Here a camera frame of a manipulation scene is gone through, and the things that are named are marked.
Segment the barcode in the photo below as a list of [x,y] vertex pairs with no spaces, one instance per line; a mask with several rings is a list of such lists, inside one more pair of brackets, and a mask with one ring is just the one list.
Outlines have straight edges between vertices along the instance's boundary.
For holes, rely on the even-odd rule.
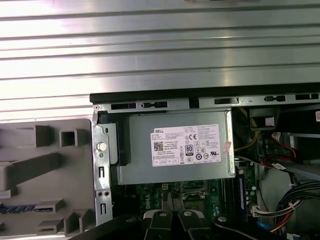
[[164,142],[163,141],[156,141],[153,143],[155,151],[163,151],[164,150]]

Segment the sticker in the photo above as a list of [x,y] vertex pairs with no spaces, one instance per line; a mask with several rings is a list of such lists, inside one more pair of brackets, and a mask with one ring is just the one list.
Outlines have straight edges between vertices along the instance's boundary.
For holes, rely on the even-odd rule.
[[217,124],[155,128],[150,137],[154,167],[221,162]]
[[230,141],[226,141],[225,144],[224,144],[222,153],[223,154],[228,154],[229,150],[230,150],[230,147],[231,147],[231,142]]
[[315,120],[316,120],[317,122],[320,122],[320,111],[316,111],[316,112],[315,112]]
[[285,170],[286,168],[282,166],[280,163],[272,163],[272,166],[274,166],[278,170]]
[[271,135],[271,137],[278,142],[280,142],[280,136],[281,136],[281,132],[278,132],[278,131],[272,133],[272,135]]

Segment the power connector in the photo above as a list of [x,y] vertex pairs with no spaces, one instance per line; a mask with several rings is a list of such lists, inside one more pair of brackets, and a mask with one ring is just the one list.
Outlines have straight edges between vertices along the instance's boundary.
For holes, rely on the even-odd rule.
[[251,205],[250,207],[250,213],[251,213],[251,216],[254,217],[254,218],[257,218],[259,217],[259,215],[257,214],[257,211],[258,210],[258,205]]

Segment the wire bundle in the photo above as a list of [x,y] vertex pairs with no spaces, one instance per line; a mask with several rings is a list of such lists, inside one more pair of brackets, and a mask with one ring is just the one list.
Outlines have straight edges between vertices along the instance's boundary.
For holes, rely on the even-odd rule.
[[270,232],[276,232],[281,229],[290,219],[293,211],[300,207],[305,200],[308,199],[320,199],[320,194],[313,191],[320,190],[320,182],[311,181],[303,184],[299,184],[290,189],[279,201],[276,211],[266,212],[261,211],[258,208],[255,209],[255,213],[261,217],[275,218],[275,226],[271,228]]
[[264,154],[265,154],[265,158],[262,159],[261,163],[265,166],[265,167],[269,167],[269,168],[272,168],[273,166],[268,162],[268,159],[272,159],[272,158],[276,158],[276,159],[282,159],[282,160],[285,160],[285,161],[292,161],[294,159],[297,158],[297,154],[296,154],[296,151],[287,146],[287,145],[284,145],[282,143],[280,143],[279,141],[277,141],[276,139],[274,139],[272,136],[271,136],[271,140],[274,142],[274,144],[282,147],[282,148],[285,148],[285,149],[288,149],[290,150],[291,154],[290,156],[281,156],[281,155],[276,155],[276,154],[267,154],[266,153],[266,150],[264,148]]
[[[246,116],[248,117],[248,114],[246,112],[246,110],[244,110],[242,107],[239,107],[239,110]],[[257,127],[257,124],[256,122],[251,118],[251,124],[253,127]],[[259,137],[259,132],[258,131],[255,131],[254,132],[254,136],[252,138],[251,141],[247,142],[245,145],[241,146],[241,147],[237,147],[235,148],[234,150],[235,151],[240,151],[240,150],[243,150],[243,149],[247,149],[249,147],[251,147],[253,144],[255,144],[255,142],[258,140],[258,137]]]

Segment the ribbed metal surface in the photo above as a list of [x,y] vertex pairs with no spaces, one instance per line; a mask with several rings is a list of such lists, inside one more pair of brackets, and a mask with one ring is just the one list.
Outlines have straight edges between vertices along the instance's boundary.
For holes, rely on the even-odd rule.
[[319,0],[2,0],[0,120],[87,116],[90,93],[318,82],[319,16]]

